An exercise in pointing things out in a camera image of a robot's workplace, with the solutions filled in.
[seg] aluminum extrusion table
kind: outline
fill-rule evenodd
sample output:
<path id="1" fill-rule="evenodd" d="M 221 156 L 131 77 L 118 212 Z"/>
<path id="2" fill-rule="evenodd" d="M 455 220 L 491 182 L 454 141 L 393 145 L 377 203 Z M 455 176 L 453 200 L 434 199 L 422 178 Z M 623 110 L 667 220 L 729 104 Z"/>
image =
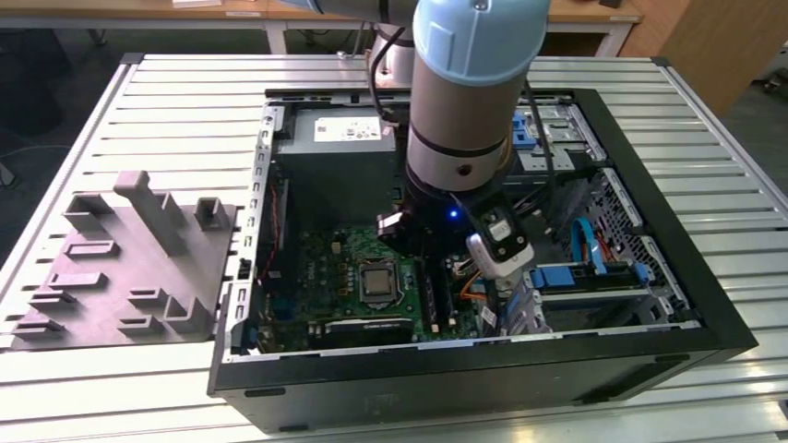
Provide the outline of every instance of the aluminum extrusion table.
<path id="1" fill-rule="evenodd" d="M 650 59 L 542 58 L 530 77 L 538 88 L 602 93 L 762 345 L 625 403 L 303 438 L 778 441 L 788 431 L 781 408 L 788 399 L 786 197 L 673 68 Z M 243 206 L 266 89 L 365 84 L 363 61 L 323 55 L 147 55 L 122 65 L 0 271 L 0 318 L 26 310 L 70 230 L 59 214 L 73 192 L 111 191 L 117 171 L 138 168 L 151 171 L 153 188 L 173 192 L 182 204 L 211 193 Z M 231 257 L 229 273 L 237 267 Z M 0 347 L 10 344 L 11 327 L 0 324 Z M 267 438 L 206 396 L 213 349 L 206 342 L 2 353 L 0 441 Z"/>

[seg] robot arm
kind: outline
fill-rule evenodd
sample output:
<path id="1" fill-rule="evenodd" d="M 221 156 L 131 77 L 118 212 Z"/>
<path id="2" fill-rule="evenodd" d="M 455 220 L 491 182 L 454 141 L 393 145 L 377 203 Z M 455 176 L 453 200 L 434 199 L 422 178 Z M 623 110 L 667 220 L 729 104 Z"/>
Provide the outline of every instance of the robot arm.
<path id="1" fill-rule="evenodd" d="M 534 254 L 497 178 L 514 156 L 513 115 L 545 40 L 550 0 L 285 2 L 413 26 L 409 192 L 403 213 L 379 220 L 381 239 L 406 255 L 453 253 L 451 235 L 441 245 L 429 237 L 451 231 L 446 214 L 462 210 L 475 231 L 455 230 L 465 246 L 486 277 L 505 277 Z"/>

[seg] green circuit board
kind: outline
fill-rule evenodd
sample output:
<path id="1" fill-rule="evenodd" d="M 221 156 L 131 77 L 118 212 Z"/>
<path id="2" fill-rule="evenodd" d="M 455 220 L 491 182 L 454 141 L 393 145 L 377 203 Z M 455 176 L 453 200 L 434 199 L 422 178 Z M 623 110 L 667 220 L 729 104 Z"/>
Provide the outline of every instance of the green circuit board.
<path id="1" fill-rule="evenodd" d="M 474 310 L 458 312 L 458 325 L 434 333 L 426 329 L 413 258 L 401 257 L 377 237 L 374 228 L 306 232 L 299 239 L 297 293 L 274 300 L 274 334 L 281 352 L 310 350 L 309 324 L 345 318 L 402 317 L 414 322 L 414 341 L 478 336 Z M 362 268 L 394 263 L 398 299 L 378 308 L 362 300 Z"/>

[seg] gray carpet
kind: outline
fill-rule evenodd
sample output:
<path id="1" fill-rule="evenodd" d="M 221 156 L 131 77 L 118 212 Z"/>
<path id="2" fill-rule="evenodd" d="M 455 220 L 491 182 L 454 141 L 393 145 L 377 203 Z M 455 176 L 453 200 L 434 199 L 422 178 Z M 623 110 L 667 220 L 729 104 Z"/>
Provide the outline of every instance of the gray carpet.
<path id="1" fill-rule="evenodd" d="M 73 60 L 74 70 L 51 82 L 66 118 L 49 134 L 19 139 L 0 130 L 0 155 L 34 143 L 71 145 L 77 140 L 105 86 L 123 54 L 267 54 L 266 35 L 258 30 L 111 30 L 109 44 L 95 47 L 82 30 L 61 30 L 58 37 Z M 287 32 L 293 54 L 330 54 L 353 50 L 355 34 L 333 31 L 315 36 L 307 44 L 303 34 Z M 755 160 L 773 176 L 783 192 L 788 191 L 788 155 L 782 140 L 788 139 L 788 99 L 767 96 L 753 87 L 734 106 L 726 125 L 749 148 Z M 55 177 L 66 150 L 31 150 L 3 160 L 22 178 L 14 190 L 0 189 L 0 264 Z"/>

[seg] black cable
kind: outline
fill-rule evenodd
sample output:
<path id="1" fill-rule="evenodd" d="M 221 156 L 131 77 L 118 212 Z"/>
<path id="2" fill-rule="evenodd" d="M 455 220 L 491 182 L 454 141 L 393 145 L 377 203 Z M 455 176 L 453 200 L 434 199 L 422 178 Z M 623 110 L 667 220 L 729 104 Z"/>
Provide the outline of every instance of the black cable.
<path id="1" fill-rule="evenodd" d="M 311 32 L 314 35 L 318 35 L 318 36 L 326 35 L 326 34 L 315 34 L 315 32 L 314 32 L 314 31 L 311 31 L 311 30 L 310 30 L 310 31 L 305 31 L 305 30 L 297 30 L 297 32 L 298 32 L 301 35 L 303 35 L 303 36 L 305 36 L 305 39 L 307 39 L 307 41 L 309 41 L 310 39 L 313 39 L 313 36 L 311 36 L 311 35 L 310 35 L 307 32 Z M 323 42 L 321 42 L 321 41 L 319 41 L 319 40 L 317 40 L 317 39 L 313 39 L 313 40 L 314 40 L 314 44 L 315 44 L 317 46 L 319 46 L 321 48 L 323 48 L 323 49 L 325 49 L 325 51 L 326 51 L 329 54 L 334 54 L 334 53 L 337 53 L 338 51 L 342 51 L 342 50 L 343 50 L 343 48 L 345 48 L 345 47 L 346 47 L 346 45 L 347 45 L 347 42 L 350 42 L 350 38 L 354 36 L 354 32 L 357 32 L 357 31 L 355 31 L 355 30 L 350 30 L 350 31 L 347 32 L 346 39 L 343 40 L 343 42 L 341 43 L 341 45 L 339 45 L 339 47 L 338 47 L 337 49 L 335 49 L 335 48 L 330 48 L 330 47 L 329 47 L 329 46 L 327 46 L 327 45 L 326 45 Z"/>
<path id="2" fill-rule="evenodd" d="M 378 111 L 378 115 L 381 115 L 381 118 L 385 121 L 391 123 L 397 123 L 397 117 L 395 114 L 390 113 L 383 109 L 383 104 L 381 104 L 381 97 L 378 95 L 378 68 L 381 67 L 381 62 L 383 61 L 386 53 L 389 53 L 393 46 L 395 46 L 395 42 L 403 35 L 403 32 L 406 32 L 406 28 L 401 28 L 399 30 L 397 30 L 397 32 L 393 35 L 393 38 L 383 45 L 383 48 L 381 49 L 381 52 L 378 53 L 375 60 L 373 61 L 373 65 L 370 66 L 370 74 L 367 80 L 367 82 L 370 83 L 370 94 L 373 95 L 373 103 L 375 104 L 375 110 Z"/>
<path id="3" fill-rule="evenodd" d="M 529 104 L 531 105 L 531 114 L 534 115 L 534 123 L 538 126 L 538 133 L 539 133 L 539 144 L 542 145 L 542 149 L 545 150 L 545 162 L 547 163 L 547 186 L 551 189 L 551 206 L 550 209 L 554 207 L 555 203 L 555 164 L 554 164 L 554 153 L 551 151 L 551 141 L 547 138 L 547 134 L 545 133 L 545 125 L 542 123 L 542 115 L 539 114 L 539 107 L 538 107 L 538 100 L 534 96 L 534 90 L 531 89 L 531 83 L 529 82 L 529 78 L 526 79 L 526 97 L 529 99 Z"/>

